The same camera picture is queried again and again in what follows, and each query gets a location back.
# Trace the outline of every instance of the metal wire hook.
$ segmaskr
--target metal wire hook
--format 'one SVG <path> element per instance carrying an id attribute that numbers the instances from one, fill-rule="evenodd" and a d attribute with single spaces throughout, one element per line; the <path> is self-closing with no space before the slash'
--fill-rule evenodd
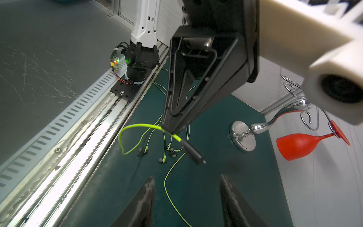
<path id="1" fill-rule="evenodd" d="M 295 83 L 295 82 L 293 82 L 292 80 L 290 80 L 288 77 L 286 77 L 284 74 L 280 74 L 280 76 L 282 77 L 282 79 L 284 79 L 285 80 L 285 82 L 284 82 L 284 87 L 285 87 L 285 89 L 292 95 L 292 96 L 294 96 L 295 98 L 305 98 L 305 96 L 297 96 L 296 94 L 294 94 L 293 93 L 293 91 L 295 92 L 295 91 L 298 91 L 299 89 L 300 90 L 302 90 L 301 89 L 301 85 L 299 85 L 299 84 L 297 84 L 297 83 Z"/>
<path id="2" fill-rule="evenodd" d="M 300 113 L 300 118 L 301 118 L 301 120 L 302 120 L 302 122 L 304 123 L 304 125 L 308 128 L 308 129 L 310 129 L 310 130 L 312 130 L 312 131 L 317 131 L 318 129 L 319 129 L 319 107 L 316 107 L 316 109 L 317 109 L 317 126 L 316 126 L 316 128 L 311 128 L 309 125 L 307 125 L 307 123 L 305 122 L 305 120 L 304 120 L 304 118 L 303 118 L 303 113 L 306 113 L 308 116 L 309 116 L 309 124 L 311 124 L 311 114 L 308 112 L 308 111 L 304 111 L 304 112 L 301 112 Z"/>

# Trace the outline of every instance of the black plug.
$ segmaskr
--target black plug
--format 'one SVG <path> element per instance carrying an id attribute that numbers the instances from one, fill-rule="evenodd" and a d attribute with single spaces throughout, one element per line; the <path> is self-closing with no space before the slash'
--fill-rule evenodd
<path id="1" fill-rule="evenodd" d="M 187 155 L 197 164 L 205 164 L 204 155 L 202 155 L 189 141 L 181 140 L 181 147 L 185 150 Z"/>

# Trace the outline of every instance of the black cable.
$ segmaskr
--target black cable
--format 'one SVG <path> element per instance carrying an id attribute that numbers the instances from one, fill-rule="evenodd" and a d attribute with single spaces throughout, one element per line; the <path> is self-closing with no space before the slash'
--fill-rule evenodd
<path id="1" fill-rule="evenodd" d="M 123 45 L 120 45 L 120 46 L 118 46 L 117 48 L 120 48 L 120 47 L 122 47 L 122 48 L 124 48 L 124 49 L 128 48 L 128 47 L 125 47 L 125 46 L 123 46 Z"/>
<path id="2" fill-rule="evenodd" d="M 117 48 L 119 48 L 122 44 L 126 44 L 127 46 L 129 46 L 127 42 L 121 42 L 120 44 L 117 45 Z"/>

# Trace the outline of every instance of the gray table surface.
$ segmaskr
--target gray table surface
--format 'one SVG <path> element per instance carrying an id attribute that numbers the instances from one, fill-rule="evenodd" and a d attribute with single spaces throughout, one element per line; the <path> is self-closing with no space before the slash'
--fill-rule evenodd
<path id="1" fill-rule="evenodd" d="M 131 30 L 90 1 L 0 1 L 0 164 L 110 67 Z"/>

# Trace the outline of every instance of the round chrome base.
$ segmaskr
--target round chrome base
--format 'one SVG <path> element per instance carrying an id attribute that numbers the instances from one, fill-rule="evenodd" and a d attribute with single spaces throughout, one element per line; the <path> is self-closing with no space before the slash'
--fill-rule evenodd
<path id="1" fill-rule="evenodd" d="M 243 137 L 242 133 L 248 130 L 248 125 L 242 121 L 235 121 L 229 128 L 229 134 L 233 143 L 243 152 L 248 153 L 256 148 L 254 135 Z"/>

